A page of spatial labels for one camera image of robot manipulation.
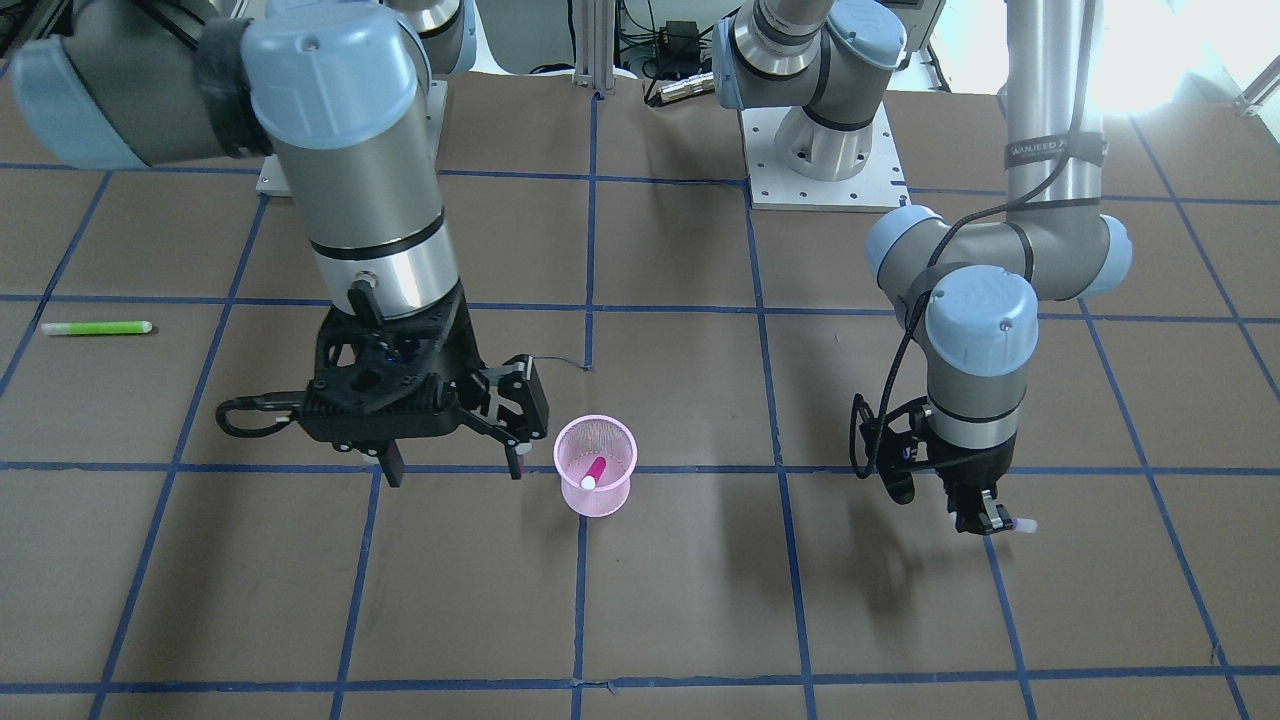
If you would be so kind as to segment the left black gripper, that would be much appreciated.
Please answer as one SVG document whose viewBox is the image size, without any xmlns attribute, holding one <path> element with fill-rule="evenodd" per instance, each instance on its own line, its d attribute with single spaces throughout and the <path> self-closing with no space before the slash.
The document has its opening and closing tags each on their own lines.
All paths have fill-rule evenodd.
<svg viewBox="0 0 1280 720">
<path fill-rule="evenodd" d="M 964 448 L 934 432 L 925 400 L 915 398 L 876 420 L 879 443 L 876 470 L 890 497 L 900 505 L 915 496 L 914 474 L 934 471 L 948 496 L 957 533 L 993 536 L 1012 530 L 1012 516 L 998 502 L 998 480 L 1009 471 L 1016 437 L 987 448 Z"/>
</svg>

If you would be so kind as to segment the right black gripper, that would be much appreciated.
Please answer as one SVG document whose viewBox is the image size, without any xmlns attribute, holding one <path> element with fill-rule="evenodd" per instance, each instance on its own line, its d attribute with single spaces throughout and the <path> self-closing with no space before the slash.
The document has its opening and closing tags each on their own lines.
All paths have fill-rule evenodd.
<svg viewBox="0 0 1280 720">
<path fill-rule="evenodd" d="M 316 441 L 379 445 L 390 488 L 401 488 L 404 460 L 394 439 L 448 436 L 465 425 L 497 439 L 509 477 L 547 438 L 549 404 L 535 357 L 520 354 L 483 368 L 465 301 L 456 284 L 433 305 L 388 319 L 369 282 L 347 291 L 351 314 L 332 309 L 320 327 L 314 378 L 300 424 Z"/>
</svg>

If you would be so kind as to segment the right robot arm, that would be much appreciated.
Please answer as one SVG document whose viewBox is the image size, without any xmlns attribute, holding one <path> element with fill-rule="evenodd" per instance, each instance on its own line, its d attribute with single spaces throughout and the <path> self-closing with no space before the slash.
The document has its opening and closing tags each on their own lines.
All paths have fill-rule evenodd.
<svg viewBox="0 0 1280 720">
<path fill-rule="evenodd" d="M 534 357 L 480 357 L 436 176 L 436 78 L 476 56 L 471 1 L 78 1 L 12 60 L 26 124 L 78 169 L 275 158 L 332 305 L 302 391 L 221 402 L 238 438 L 296 423 L 401 484 L 401 439 L 461 427 L 513 478 L 548 432 Z"/>
</svg>

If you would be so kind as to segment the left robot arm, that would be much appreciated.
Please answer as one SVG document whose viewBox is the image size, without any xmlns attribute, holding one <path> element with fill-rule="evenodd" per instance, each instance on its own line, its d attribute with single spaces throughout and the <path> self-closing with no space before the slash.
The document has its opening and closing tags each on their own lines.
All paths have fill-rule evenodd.
<svg viewBox="0 0 1280 720">
<path fill-rule="evenodd" d="M 1007 197 L 946 222 L 908 204 L 865 243 L 869 273 L 901 340 L 878 396 L 852 400 L 849 457 L 896 503 L 914 475 L 941 479 L 959 533 L 1033 530 L 998 501 L 1012 462 L 1038 306 L 1105 293 L 1132 265 L 1121 222 L 1100 210 L 1108 152 L 1088 85 L 1103 5 L 1010 1 L 1005 86 Z M 785 108 L 776 140 L 815 181 L 861 168 L 872 123 L 905 49 L 902 22 L 877 1 L 750 1 L 713 29 L 723 108 Z"/>
</svg>

